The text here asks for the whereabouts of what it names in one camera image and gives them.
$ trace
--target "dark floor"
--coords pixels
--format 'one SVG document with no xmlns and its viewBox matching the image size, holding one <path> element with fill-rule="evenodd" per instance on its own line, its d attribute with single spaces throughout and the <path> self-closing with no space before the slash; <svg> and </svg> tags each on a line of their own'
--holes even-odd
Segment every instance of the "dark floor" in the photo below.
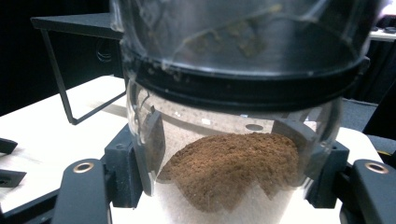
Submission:
<svg viewBox="0 0 396 224">
<path fill-rule="evenodd" d="M 362 132 L 376 109 L 375 104 L 344 99 L 344 112 L 341 126 Z M 373 135 L 367 135 L 377 150 L 393 153 L 396 141 Z"/>
</svg>

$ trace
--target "dark background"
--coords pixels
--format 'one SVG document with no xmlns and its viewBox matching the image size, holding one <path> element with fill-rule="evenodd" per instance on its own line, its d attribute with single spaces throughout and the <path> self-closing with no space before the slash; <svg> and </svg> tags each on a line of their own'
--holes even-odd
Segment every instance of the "dark background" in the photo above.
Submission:
<svg viewBox="0 0 396 224">
<path fill-rule="evenodd" d="M 108 12 L 108 0 L 13 0 L 0 3 L 0 116 L 58 93 L 43 38 L 30 18 Z M 377 26 L 394 26 L 387 17 Z M 102 75 L 113 74 L 101 62 L 96 37 L 49 33 L 67 89 Z M 378 104 L 396 79 L 393 43 L 372 41 L 371 66 L 345 97 Z"/>
</svg>

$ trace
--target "brown powder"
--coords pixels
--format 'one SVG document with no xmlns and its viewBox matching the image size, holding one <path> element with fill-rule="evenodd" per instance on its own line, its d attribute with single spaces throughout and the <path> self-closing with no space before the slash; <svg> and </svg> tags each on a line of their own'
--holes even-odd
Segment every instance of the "brown powder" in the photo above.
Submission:
<svg viewBox="0 0 396 224">
<path fill-rule="evenodd" d="M 233 211 L 254 183 L 270 199 L 288 189 L 297 180 L 297 164 L 297 148 L 283 135 L 231 133 L 186 145 L 158 178 L 172 180 L 200 211 Z"/>
</svg>

